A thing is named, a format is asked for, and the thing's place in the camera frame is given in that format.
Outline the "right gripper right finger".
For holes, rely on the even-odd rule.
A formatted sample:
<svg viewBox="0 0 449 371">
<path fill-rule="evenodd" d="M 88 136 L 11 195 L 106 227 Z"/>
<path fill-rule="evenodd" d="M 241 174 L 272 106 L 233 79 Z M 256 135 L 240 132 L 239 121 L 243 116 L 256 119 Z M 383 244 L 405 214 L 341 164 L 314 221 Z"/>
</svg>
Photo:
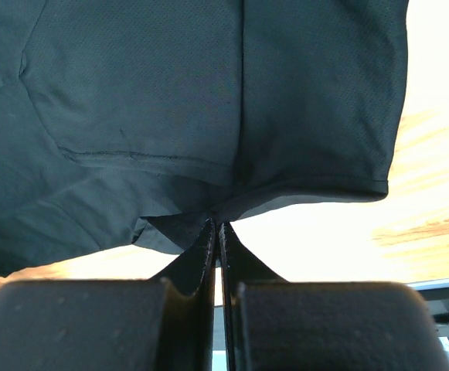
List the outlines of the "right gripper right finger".
<svg viewBox="0 0 449 371">
<path fill-rule="evenodd" d="M 449 370 L 422 297 L 393 282 L 289 282 L 219 228 L 231 370 Z"/>
</svg>

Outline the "black t shirt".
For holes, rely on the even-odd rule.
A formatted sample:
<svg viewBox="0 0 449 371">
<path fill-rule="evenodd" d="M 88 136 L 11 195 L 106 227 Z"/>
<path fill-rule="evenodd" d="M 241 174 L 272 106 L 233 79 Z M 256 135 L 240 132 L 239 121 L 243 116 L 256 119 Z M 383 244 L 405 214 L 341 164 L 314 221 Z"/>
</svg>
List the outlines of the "black t shirt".
<svg viewBox="0 0 449 371">
<path fill-rule="evenodd" d="M 384 199 L 405 1 L 0 1 L 0 277 Z"/>
</svg>

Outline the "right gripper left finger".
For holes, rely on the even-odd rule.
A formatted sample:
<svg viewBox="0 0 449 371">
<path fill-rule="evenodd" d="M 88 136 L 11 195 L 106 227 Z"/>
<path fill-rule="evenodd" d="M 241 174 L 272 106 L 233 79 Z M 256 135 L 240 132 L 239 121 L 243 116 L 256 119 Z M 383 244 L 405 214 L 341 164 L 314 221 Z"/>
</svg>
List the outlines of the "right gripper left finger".
<svg viewBox="0 0 449 371">
<path fill-rule="evenodd" d="M 0 289 L 0 370 L 209 370 L 214 246 L 147 280 L 13 281 Z"/>
</svg>

